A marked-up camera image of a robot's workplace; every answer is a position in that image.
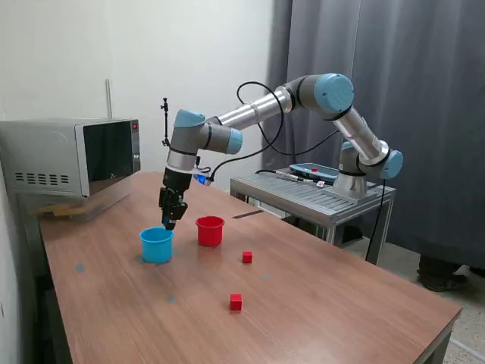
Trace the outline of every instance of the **robotic arm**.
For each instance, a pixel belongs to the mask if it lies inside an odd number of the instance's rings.
[[[325,121],[332,121],[348,140],[343,144],[339,161],[339,176],[334,189],[344,196],[357,198],[362,194],[356,178],[366,174],[390,179],[402,167],[402,153],[391,150],[379,140],[364,118],[353,108],[354,88],[342,74],[323,74],[300,77],[274,91],[283,112],[298,108],[316,111]],[[192,170],[199,149],[236,154],[243,144],[241,130],[280,113],[273,95],[205,120],[204,115],[179,110],[167,157],[159,205],[162,224],[173,230],[176,220],[187,209],[183,194],[189,189]]]

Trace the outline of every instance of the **white wall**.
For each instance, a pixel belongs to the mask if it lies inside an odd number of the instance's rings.
[[[140,119],[143,170],[162,171],[167,159],[162,97],[169,98],[171,133],[179,108],[209,118],[239,106],[236,88],[242,82],[265,81],[271,9],[272,0],[108,0],[113,112]],[[243,93],[249,101],[262,94],[255,86]],[[257,127],[243,133],[238,155],[261,148]],[[200,155],[204,166],[229,158]],[[227,190],[231,175],[260,165],[260,156],[225,165],[215,185]]]
[[[0,0],[6,118],[106,116],[110,77],[105,1]]]

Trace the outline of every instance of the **black cable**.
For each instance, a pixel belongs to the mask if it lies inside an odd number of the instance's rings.
[[[250,153],[248,155],[244,155],[242,157],[238,157],[238,158],[232,158],[232,159],[228,159],[224,162],[221,162],[217,165],[216,168],[214,168],[214,170],[212,171],[212,174],[211,176],[209,177],[209,180],[210,181],[214,181],[214,177],[215,177],[215,173],[217,172],[217,170],[222,167],[223,165],[227,164],[227,163],[231,163],[231,162],[235,162],[235,161],[241,161],[243,159],[246,159],[246,158],[250,158],[250,157],[253,157],[259,153],[263,153],[266,149],[270,148],[274,142],[276,142],[276,139],[280,136],[280,133],[281,133],[281,129],[283,129],[283,124],[284,124],[284,121],[285,121],[285,114],[284,114],[284,111],[283,111],[283,106],[281,105],[281,102],[280,100],[278,99],[278,96],[276,96],[276,94],[268,87],[266,86],[265,84],[261,83],[261,82],[258,82],[258,81],[248,81],[248,82],[245,82],[245,83],[242,83],[241,85],[239,85],[239,87],[237,88],[237,91],[236,93],[239,94],[239,91],[244,87],[244,86],[247,86],[247,85],[258,85],[258,86],[261,86],[263,87],[264,89],[266,89],[271,95],[273,95],[274,99],[277,101],[278,103],[278,107],[280,108],[280,119],[281,119],[281,122],[280,122],[280,127],[278,127],[278,131],[276,133],[276,136],[274,137],[274,139],[271,141],[271,143],[269,143],[266,147],[262,148],[262,149],[259,149],[257,152],[253,152],[253,153]]]
[[[261,131],[261,134],[263,134],[263,138],[264,140],[266,140],[266,143],[269,143],[268,142],[268,139],[266,137],[266,135],[264,134],[264,131],[263,131],[263,128],[261,127],[261,125],[258,124],[258,127],[259,127],[259,130]],[[333,131],[332,133],[328,134],[322,141],[318,142],[317,144],[315,144],[314,146],[312,146],[310,149],[306,149],[304,150],[303,152],[298,152],[298,153],[286,153],[286,152],[281,152],[280,150],[274,148],[273,146],[271,146],[271,148],[277,152],[277,153],[280,153],[280,154],[283,154],[283,155],[291,155],[291,156],[296,156],[296,155],[302,155],[302,154],[305,154],[305,153],[308,153],[308,152],[311,152],[313,149],[316,149],[318,148],[319,146],[321,146],[323,143],[325,143],[331,136],[333,136],[334,134],[337,134],[339,131],[338,130],[335,130]]]
[[[271,169],[260,169],[259,171],[256,171],[255,174],[258,174],[261,172],[276,173],[276,171],[272,171]]]
[[[241,89],[237,89],[237,92],[236,92],[236,97],[237,99],[239,100],[239,102],[241,102],[242,104],[244,104],[244,101],[241,99],[241,96],[239,94],[239,91]],[[266,141],[267,144],[270,144],[270,141],[268,140],[268,137],[266,136],[266,134],[264,133],[263,131],[263,128],[261,127],[260,124],[258,124],[258,128],[259,130],[261,131],[261,134],[263,135],[263,138],[264,140]],[[280,150],[276,149],[274,146],[271,145],[271,148],[277,152],[277,153],[280,153],[282,155],[290,155],[290,156],[296,156],[296,155],[302,155],[302,154],[305,154],[305,153],[308,153],[308,152],[311,152],[313,149],[316,149],[318,148],[319,146],[321,146],[323,143],[325,143],[328,138],[330,138],[331,136],[333,136],[334,134],[337,134],[338,133],[338,130],[335,130],[334,132],[330,133],[328,136],[325,137],[325,139],[323,139],[322,141],[320,141],[319,143],[315,144],[314,146],[312,146],[310,149],[307,149],[307,150],[304,150],[303,152],[298,152],[298,153],[286,153],[286,152],[281,152]]]
[[[372,229],[371,238],[369,239],[369,246],[367,248],[367,253],[365,254],[365,260],[369,259],[369,253],[371,252],[371,244],[372,240],[374,239],[374,235],[376,234],[377,223],[379,222],[380,210],[382,210],[382,204],[384,202],[384,194],[386,193],[386,180],[382,180],[382,194],[380,195],[380,205],[379,209],[377,210],[377,217],[376,222],[374,223],[374,229]]]

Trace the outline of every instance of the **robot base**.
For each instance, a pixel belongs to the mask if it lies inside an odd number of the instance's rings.
[[[332,187],[325,188],[323,192],[332,197],[344,199],[356,205],[367,202],[374,197],[367,191],[365,176],[350,176],[339,173]]]

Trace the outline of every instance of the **gray curtain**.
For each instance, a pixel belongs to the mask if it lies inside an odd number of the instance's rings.
[[[485,2],[275,2],[272,86],[305,74],[352,79],[355,107],[404,153],[388,241],[485,268]],[[266,123],[272,137],[277,123]],[[277,148],[298,152],[334,130],[316,115],[287,118]],[[268,150],[268,168],[335,167],[340,143],[297,158]]]

